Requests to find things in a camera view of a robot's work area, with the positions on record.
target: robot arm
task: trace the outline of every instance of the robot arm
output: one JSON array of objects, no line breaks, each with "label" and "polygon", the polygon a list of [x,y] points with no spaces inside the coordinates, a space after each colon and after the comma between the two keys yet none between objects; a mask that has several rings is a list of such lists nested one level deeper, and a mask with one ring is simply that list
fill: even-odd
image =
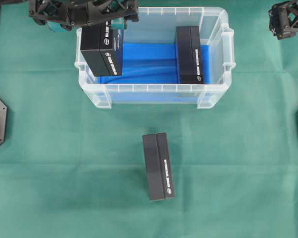
[{"label": "robot arm", "polygon": [[298,0],[273,5],[269,16],[269,29],[278,40],[293,37],[298,32]]}]

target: green tablecloth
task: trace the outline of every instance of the green tablecloth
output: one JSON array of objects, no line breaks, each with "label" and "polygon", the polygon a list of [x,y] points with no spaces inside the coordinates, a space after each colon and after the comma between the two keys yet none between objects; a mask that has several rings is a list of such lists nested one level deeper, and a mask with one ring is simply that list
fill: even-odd
[{"label": "green tablecloth", "polygon": [[[269,32],[276,1],[140,0],[228,11],[237,67],[211,110],[99,110],[77,83],[75,31],[2,7],[0,238],[298,238],[298,35]],[[150,203],[142,135],[164,131],[176,198]]]}]

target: black box pair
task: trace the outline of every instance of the black box pair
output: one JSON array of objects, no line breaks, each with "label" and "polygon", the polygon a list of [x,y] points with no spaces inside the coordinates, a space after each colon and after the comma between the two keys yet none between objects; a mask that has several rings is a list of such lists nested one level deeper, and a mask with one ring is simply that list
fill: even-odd
[{"label": "black box pair", "polygon": [[124,31],[112,30],[110,21],[82,27],[80,51],[95,77],[123,73]]},{"label": "black box pair", "polygon": [[198,26],[176,28],[176,52],[180,84],[204,84]]}]

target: black rectangular box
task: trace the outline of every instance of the black rectangular box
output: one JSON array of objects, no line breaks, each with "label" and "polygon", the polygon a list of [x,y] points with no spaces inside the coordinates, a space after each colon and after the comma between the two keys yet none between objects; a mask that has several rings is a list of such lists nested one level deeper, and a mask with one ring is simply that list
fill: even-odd
[{"label": "black rectangular box", "polygon": [[176,28],[178,77],[181,84],[203,84],[200,30],[198,26]]},{"label": "black rectangular box", "polygon": [[109,22],[101,24],[100,51],[112,76],[123,74],[124,31],[111,30]]},{"label": "black rectangular box", "polygon": [[124,31],[109,22],[82,27],[80,51],[94,76],[119,76],[123,67]]},{"label": "black rectangular box", "polygon": [[174,198],[166,133],[143,136],[150,201]]}]

